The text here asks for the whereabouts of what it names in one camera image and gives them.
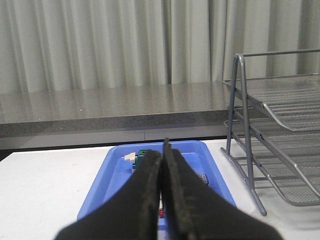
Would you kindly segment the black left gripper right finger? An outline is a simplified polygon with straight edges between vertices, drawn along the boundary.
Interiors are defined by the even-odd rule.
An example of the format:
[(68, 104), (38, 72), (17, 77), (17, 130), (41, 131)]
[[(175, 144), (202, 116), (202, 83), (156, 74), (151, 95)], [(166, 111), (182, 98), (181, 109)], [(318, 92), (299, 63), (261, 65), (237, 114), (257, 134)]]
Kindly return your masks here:
[(163, 142), (162, 199), (172, 240), (280, 240), (205, 184), (169, 140)]

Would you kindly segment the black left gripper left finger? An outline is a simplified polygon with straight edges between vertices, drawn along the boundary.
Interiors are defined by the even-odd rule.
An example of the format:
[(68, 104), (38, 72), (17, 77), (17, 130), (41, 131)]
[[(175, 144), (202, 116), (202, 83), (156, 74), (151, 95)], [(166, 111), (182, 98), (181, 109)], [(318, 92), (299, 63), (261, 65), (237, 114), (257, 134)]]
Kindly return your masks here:
[(57, 240), (155, 240), (162, 155), (149, 150), (139, 167), (101, 207), (63, 228)]

